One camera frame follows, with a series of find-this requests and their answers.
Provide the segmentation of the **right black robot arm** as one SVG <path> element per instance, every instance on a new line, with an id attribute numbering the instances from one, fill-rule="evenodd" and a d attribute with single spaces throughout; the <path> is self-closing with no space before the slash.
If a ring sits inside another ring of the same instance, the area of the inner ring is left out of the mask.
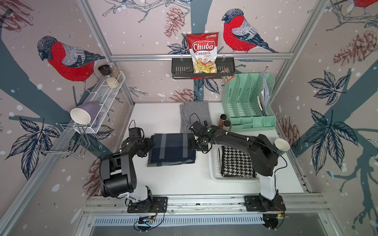
<path id="1" fill-rule="evenodd" d="M 272 202 L 277 196 L 275 183 L 275 169 L 278 165 L 279 155 L 269 139 L 260 134 L 258 136 L 246 136 L 212 125 L 209 128 L 199 122 L 194 122 L 189 127 L 195 137 L 195 148 L 211 145 L 222 145 L 237 149 L 249 155 L 252 167 L 259 174 L 261 201 Z"/>

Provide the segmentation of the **black white houndstooth scarf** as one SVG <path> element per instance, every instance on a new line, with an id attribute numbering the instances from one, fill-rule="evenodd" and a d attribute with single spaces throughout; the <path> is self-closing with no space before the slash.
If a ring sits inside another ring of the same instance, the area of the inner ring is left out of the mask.
<path id="1" fill-rule="evenodd" d="M 257 177 L 250 156 L 235 148 L 221 147 L 220 165 L 220 174 L 226 178 L 254 179 Z"/>

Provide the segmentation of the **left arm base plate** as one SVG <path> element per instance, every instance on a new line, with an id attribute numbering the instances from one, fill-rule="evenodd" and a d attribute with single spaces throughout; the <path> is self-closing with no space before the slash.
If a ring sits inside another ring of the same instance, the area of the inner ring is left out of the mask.
<path id="1" fill-rule="evenodd" d="M 166 213 L 168 205 L 168 197 L 153 196 L 151 199 L 147 199 L 142 202 L 127 204 L 128 213 Z"/>

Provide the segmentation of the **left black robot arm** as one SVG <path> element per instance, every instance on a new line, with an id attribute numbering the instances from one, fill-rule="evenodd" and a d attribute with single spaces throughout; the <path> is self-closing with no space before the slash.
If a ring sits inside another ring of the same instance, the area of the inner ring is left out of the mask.
<path id="1" fill-rule="evenodd" d="M 103 197 L 126 198 L 136 208 L 153 204 L 152 192 L 147 186 L 137 185 L 133 163 L 135 156 L 144 158 L 154 146 L 144 136 L 143 129 L 129 129 L 129 137 L 121 144 L 119 151 L 104 157 L 99 164 L 100 191 Z"/>

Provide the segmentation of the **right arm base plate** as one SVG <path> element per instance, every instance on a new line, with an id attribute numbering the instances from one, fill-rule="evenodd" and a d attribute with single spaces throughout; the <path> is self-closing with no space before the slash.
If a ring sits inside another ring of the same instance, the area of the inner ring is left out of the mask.
<path id="1" fill-rule="evenodd" d="M 269 200 L 262 195 L 244 196 L 244 205 L 247 211 L 268 212 L 268 211 L 286 211 L 285 204 L 281 195 L 277 194 L 274 199 Z"/>

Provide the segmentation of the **navy plaid scarf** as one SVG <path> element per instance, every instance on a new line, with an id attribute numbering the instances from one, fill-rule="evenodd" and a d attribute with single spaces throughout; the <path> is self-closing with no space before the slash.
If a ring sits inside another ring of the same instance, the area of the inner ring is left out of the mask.
<path id="1" fill-rule="evenodd" d="M 196 151 L 191 149 L 192 134 L 169 133 L 151 136 L 154 147 L 149 151 L 147 167 L 194 164 Z"/>

